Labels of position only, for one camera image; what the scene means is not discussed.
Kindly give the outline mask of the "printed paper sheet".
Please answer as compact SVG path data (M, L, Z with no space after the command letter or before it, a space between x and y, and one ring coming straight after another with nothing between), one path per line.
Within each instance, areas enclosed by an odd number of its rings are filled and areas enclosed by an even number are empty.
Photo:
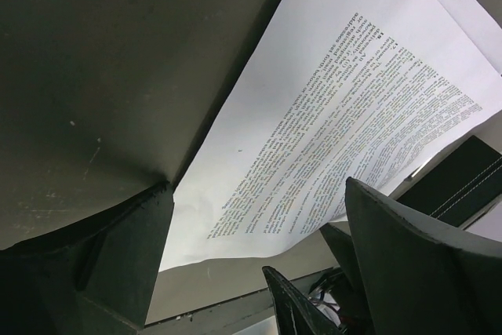
M476 0L281 0L174 192L160 268L272 257L501 110Z

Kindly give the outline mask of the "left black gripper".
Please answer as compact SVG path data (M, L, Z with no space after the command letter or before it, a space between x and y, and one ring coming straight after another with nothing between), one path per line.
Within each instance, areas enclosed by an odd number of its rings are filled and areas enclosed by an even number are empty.
M337 325L324 316L285 276L262 267L275 311L279 334L335 335Z

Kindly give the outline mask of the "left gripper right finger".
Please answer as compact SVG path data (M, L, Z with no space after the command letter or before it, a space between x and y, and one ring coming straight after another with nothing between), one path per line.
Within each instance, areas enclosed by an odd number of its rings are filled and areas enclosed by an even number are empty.
M350 231L321 228L378 334L499 334L501 244L418 212L354 178Z

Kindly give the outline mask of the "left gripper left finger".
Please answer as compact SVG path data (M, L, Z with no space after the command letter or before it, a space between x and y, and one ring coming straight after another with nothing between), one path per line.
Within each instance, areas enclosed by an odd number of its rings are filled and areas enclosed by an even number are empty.
M164 181L2 250L1 332L141 333L172 216Z

